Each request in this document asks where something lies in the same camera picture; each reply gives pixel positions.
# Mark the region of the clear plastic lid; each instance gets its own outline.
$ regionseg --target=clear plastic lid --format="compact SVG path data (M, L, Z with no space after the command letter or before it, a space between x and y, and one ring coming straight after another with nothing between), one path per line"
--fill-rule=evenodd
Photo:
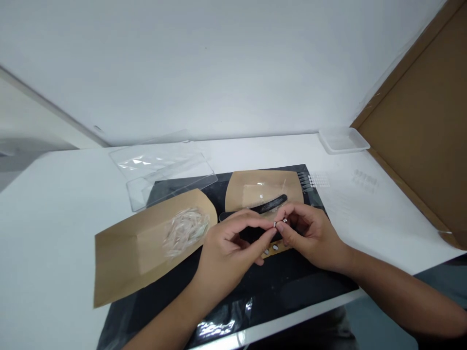
M186 137L186 131L178 132L109 153L127 180L133 212L217 181L204 155ZM161 146L161 140L178 142Z

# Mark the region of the brown cardboard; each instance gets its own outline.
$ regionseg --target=brown cardboard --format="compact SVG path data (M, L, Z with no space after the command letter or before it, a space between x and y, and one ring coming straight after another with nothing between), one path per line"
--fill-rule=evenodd
M164 276L202 244L203 239L173 258L162 247L165 226L179 211L198 207L217 224L214 205L200 190L192 190L135 214L95 236L94 307L126 297Z
M225 195L225 211L237 211L265 204L282 194L287 202L303 203L302 186L296 172L282 170L248 170L234 172ZM275 212L263 216L274 219Z
M443 239L466 249L467 4L445 20L358 130L433 225L453 233Z
M360 125L365 122L368 116L376 109L378 104L386 97L394 85L410 68L412 63L419 57L419 55L426 49L431 41L443 29L445 24L449 22L451 17L459 10L465 0L448 0L443 5L438 14L433 18L429 25L425 28L422 35L418 37L415 43L410 47L404 57L400 60L396 68L389 74L383 82L378 91L374 94L370 101L366 104L365 108L354 120L351 127L358 129Z

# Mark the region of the forearm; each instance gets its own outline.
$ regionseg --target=forearm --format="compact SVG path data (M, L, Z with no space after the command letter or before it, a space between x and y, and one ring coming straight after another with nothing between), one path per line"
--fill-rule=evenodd
M353 250L344 274L408 331L441 338L467 333L467 313L459 305L392 265Z
M198 323L215 306L201 293L196 284L190 283L124 350L182 349Z

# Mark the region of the left hand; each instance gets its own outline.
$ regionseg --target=left hand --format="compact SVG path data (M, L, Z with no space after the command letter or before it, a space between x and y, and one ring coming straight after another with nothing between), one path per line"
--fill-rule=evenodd
M239 237L239 232L248 226L267 231L249 244ZM217 305L240 283L253 263L259 266L264 264L261 254L268 248L276 232L273 222L249 209L241 210L211 227L206 234L191 285L206 297L205 300Z

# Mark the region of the wooden board with holes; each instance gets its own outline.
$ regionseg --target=wooden board with holes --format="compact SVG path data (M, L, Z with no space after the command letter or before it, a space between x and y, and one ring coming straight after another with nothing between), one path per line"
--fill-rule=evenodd
M290 246L285 246L282 240L271 242L268 247L268 253L261 254L261 257L263 259L269 258L270 256L282 253L283 251L289 250L290 248Z

